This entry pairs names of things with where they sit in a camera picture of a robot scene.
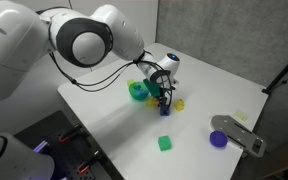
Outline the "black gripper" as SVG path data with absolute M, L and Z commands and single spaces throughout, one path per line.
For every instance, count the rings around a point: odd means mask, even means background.
M 158 98 L 158 107 L 161 107 L 163 105 L 164 97 L 162 96 L 165 94 L 165 105 L 166 108 L 169 109 L 172 102 L 172 93 L 168 90 L 175 90 L 175 87 L 171 86 L 168 82 L 163 84 L 154 84 L 148 79 L 144 79 L 143 83 L 150 92 L 151 96 L 154 98 Z

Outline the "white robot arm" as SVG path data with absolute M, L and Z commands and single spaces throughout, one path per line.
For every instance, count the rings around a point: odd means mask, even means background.
M 0 101 L 11 96 L 45 56 L 58 53 L 80 68 L 99 65 L 114 53 L 136 65 L 147 81 L 160 89 L 160 111 L 167 113 L 180 59 L 168 53 L 157 61 L 144 49 L 134 25 L 117 7 L 105 4 L 85 15 L 67 7 L 34 11 L 10 0 L 0 0 Z M 55 162 L 0 133 L 0 180 L 51 180 Z

